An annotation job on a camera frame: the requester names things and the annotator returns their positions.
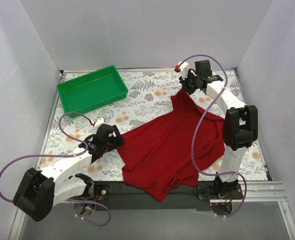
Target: white panel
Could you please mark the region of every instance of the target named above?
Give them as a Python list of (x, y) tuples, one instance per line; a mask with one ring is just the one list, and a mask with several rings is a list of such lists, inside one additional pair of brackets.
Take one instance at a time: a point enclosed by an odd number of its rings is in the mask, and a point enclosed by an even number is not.
[[(59, 72), (19, 0), (0, 0), (0, 170), (26, 154), (40, 152)], [(25, 159), (10, 167), (1, 189), (13, 198)], [(17, 208), (0, 198), (0, 240), (6, 240)]]
[[(239, 172), (240, 165), (243, 160), (243, 156), (248, 150), (246, 147), (238, 148), (236, 151), (233, 151), (231, 147), (224, 144), (225, 152), (223, 155), (222, 165), (219, 168), (218, 173), (226, 172)], [(224, 182), (234, 182), (238, 179), (236, 174), (225, 174), (220, 175), (219, 178)]]
[(295, 1), (274, 0), (238, 67), (246, 103), (259, 115), (259, 141), (281, 180), (295, 221)]
[[(223, 81), (214, 81), (206, 86), (206, 95), (212, 99), (215, 99), (223, 88)], [(215, 103), (219, 106), (224, 114), (226, 114), (227, 110), (230, 108), (239, 109), (245, 106), (244, 102), (239, 100), (229, 89), (225, 89)]]
[(62, 184), (55, 185), (53, 206), (75, 196), (80, 196), (86, 189), (84, 181), (78, 177), (72, 177)]
[[(77, 147), (73, 154), (83, 152), (83, 148)], [(92, 155), (85, 152), (76, 157), (62, 158), (60, 161), (41, 168), (42, 174), (47, 178), (53, 178), (55, 186), (59, 186), (63, 181), (77, 173), (78, 170), (91, 164)]]
[(229, 69), (239, 64), (272, 0), (21, 2), (60, 70), (174, 68), (197, 53)]

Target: cable connector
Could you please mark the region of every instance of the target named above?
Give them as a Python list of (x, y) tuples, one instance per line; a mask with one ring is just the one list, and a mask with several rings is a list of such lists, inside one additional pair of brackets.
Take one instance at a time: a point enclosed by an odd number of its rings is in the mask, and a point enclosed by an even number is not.
[(177, 73), (180, 72), (180, 66), (178, 64), (175, 66), (174, 71)]

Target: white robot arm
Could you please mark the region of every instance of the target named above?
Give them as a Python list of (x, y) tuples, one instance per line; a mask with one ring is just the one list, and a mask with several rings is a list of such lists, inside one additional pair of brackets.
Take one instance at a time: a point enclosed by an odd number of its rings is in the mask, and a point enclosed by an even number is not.
[[(182, 89), (188, 94), (200, 89), (215, 99), (224, 88), (223, 79), (219, 75), (212, 75), (209, 60), (195, 62), (195, 70), (187, 62), (179, 62), (175, 71), (181, 73), (179, 80)], [(216, 104), (225, 113), (222, 130), (225, 152), (217, 173), (237, 173), (245, 152), (258, 138), (258, 109), (254, 105), (246, 105), (228, 89), (219, 96)], [(216, 194), (227, 196), (237, 189), (238, 176), (219, 175), (215, 178), (214, 185)]]
[(76, 172), (89, 166), (106, 152), (110, 152), (125, 143), (117, 126), (98, 119), (95, 134), (89, 135), (72, 154), (74, 157), (63, 158), (54, 164), (36, 170), (30, 168), (14, 195), (13, 204), (29, 215), (36, 222), (44, 219), (52, 207), (75, 196), (88, 199), (94, 193), (94, 181), (87, 175)]

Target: red shirt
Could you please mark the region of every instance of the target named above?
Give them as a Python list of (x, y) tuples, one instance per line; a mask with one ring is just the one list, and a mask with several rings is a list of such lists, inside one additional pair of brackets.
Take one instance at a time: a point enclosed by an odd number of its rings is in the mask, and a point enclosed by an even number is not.
[[(199, 173), (191, 160), (193, 133), (204, 109), (180, 90), (171, 96), (173, 111), (123, 134), (117, 148), (125, 162), (124, 182), (162, 201), (180, 184), (196, 186)], [(223, 118), (207, 113), (198, 130), (194, 156), (204, 170), (224, 154)]]

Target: green plastic tray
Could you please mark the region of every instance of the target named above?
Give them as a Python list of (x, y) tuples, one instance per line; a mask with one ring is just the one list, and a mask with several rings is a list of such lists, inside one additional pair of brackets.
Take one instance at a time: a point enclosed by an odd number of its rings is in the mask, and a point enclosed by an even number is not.
[(57, 91), (64, 112), (88, 113), (127, 96), (124, 84), (115, 66), (108, 66), (69, 81), (59, 83)]

